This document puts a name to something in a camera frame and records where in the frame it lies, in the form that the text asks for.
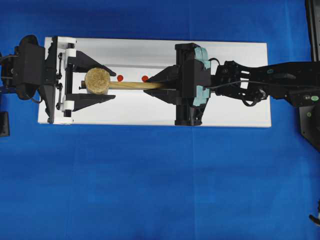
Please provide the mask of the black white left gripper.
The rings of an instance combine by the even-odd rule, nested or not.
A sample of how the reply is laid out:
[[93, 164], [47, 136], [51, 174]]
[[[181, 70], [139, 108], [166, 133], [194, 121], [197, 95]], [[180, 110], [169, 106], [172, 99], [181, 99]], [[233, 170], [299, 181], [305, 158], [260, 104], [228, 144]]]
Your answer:
[[60, 73], [57, 72], [57, 61], [64, 62], [63, 69], [66, 70], [66, 75], [70, 75], [65, 77], [64, 111], [76, 112], [116, 97], [115, 95], [72, 93], [73, 73], [87, 73], [91, 69], [98, 68], [107, 71], [111, 77], [117, 75], [84, 52], [76, 50], [76, 43], [77, 39], [74, 37], [55, 36], [51, 38], [45, 59], [44, 85], [38, 89], [41, 99], [45, 102], [45, 113], [48, 115], [49, 124], [55, 122], [56, 90], [62, 90], [62, 84], [59, 83]]

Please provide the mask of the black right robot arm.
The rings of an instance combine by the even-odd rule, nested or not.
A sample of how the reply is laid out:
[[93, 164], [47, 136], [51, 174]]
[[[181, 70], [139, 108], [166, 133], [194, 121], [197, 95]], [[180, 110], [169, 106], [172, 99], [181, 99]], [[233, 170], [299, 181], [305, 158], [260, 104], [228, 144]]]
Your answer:
[[211, 73], [212, 58], [195, 43], [175, 45], [176, 64], [152, 76], [155, 84], [144, 92], [173, 104], [176, 126], [200, 126], [212, 93], [242, 101], [247, 107], [272, 97], [286, 100], [293, 107], [308, 107], [320, 102], [320, 63], [285, 62], [247, 67], [225, 61]]

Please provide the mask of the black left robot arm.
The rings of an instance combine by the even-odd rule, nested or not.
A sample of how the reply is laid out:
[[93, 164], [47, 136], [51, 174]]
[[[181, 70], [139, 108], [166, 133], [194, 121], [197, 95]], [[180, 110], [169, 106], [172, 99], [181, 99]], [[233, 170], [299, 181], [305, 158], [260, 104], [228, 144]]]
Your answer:
[[20, 100], [34, 100], [39, 94], [45, 103], [47, 122], [55, 122], [55, 111], [72, 121], [72, 112], [113, 100], [114, 95], [73, 93], [75, 73], [103, 70], [108, 76], [116, 73], [87, 54], [76, 49], [76, 38], [54, 36], [48, 49], [38, 44], [35, 35], [25, 36], [14, 48], [14, 53], [0, 58], [1, 94], [15, 93]]

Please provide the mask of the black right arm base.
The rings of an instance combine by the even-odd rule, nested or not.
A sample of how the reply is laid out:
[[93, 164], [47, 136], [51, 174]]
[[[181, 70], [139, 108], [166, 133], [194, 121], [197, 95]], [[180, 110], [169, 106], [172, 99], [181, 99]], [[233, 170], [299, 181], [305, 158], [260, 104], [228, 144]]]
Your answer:
[[[305, 1], [306, 18], [310, 42], [313, 72], [308, 80], [320, 85], [320, 2]], [[314, 105], [299, 108], [300, 133], [317, 150], [320, 149], [320, 101]]]

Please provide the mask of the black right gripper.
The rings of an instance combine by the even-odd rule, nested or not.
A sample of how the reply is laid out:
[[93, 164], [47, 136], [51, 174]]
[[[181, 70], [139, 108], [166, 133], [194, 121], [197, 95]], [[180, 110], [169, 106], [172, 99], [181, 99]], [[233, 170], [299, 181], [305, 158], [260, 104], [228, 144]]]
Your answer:
[[176, 126], [200, 126], [211, 96], [211, 62], [205, 48], [195, 43], [175, 45], [176, 64], [150, 77], [147, 83], [177, 81], [177, 90], [149, 89], [143, 92], [176, 105]]

